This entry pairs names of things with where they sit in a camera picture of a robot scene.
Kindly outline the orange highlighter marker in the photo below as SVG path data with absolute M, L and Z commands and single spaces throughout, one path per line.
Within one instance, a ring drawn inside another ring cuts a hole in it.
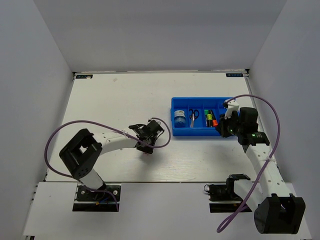
M 216 117 L 215 117 L 215 114 L 214 114 L 213 110 L 210 109 L 210 110 L 209 110 L 209 113 L 210 113 L 211 116 L 212 116 L 212 125 L 213 125 L 214 127 L 217 127 L 217 126 L 218 126 L 218 121 L 217 121 L 217 119 L 216 119 Z

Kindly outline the yellow highlighter marker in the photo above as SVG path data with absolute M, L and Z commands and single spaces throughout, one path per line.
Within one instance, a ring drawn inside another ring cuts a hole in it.
M 204 110 L 204 118 L 205 118 L 205 126 L 206 127 L 209 127 L 209 124 L 208 124 L 208 114 L 209 114 L 209 111 L 207 109 Z

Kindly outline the blue glue bottle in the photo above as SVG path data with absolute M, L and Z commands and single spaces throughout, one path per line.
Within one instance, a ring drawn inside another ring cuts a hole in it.
M 187 125 L 186 111 L 178 109 L 174 111 L 173 124 L 175 128 L 185 128 Z

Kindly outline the black handled scissors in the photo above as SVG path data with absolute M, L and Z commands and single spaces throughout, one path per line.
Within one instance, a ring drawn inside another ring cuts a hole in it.
M 193 128 L 200 113 L 198 109 L 189 109 L 190 127 Z

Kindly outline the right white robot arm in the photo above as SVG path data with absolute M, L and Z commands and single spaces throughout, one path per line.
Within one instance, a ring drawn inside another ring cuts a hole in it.
M 240 206 L 252 210 L 259 233 L 295 235 L 304 216 L 305 201 L 294 196 L 285 184 L 277 164 L 269 156 L 270 141 L 258 126 L 258 111 L 252 107 L 231 106 L 220 115 L 216 130 L 224 138 L 237 137 L 257 174 L 255 182 L 244 174 L 230 176 L 226 195 L 233 200 L 240 197 L 243 200 Z

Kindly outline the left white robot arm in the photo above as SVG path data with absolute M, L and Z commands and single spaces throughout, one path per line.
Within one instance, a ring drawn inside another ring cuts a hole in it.
M 99 200 L 106 193 L 102 178 L 94 170 L 99 156 L 122 149 L 152 154 L 157 139 L 164 131 L 155 120 L 130 125 L 119 132 L 92 133 L 83 128 L 62 148 L 59 157 L 72 178 L 84 184 L 90 196 Z

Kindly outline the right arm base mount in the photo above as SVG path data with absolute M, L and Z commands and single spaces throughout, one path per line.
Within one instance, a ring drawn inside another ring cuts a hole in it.
M 231 174 L 223 184 L 208 183 L 203 187 L 209 196 L 210 213 L 234 213 L 243 199 L 234 192 L 234 183 L 251 180 L 246 174 Z

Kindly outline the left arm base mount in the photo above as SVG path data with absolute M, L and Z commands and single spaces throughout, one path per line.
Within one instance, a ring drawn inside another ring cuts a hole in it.
M 117 212 L 116 202 L 106 192 L 92 192 L 78 185 L 75 192 L 73 212 Z

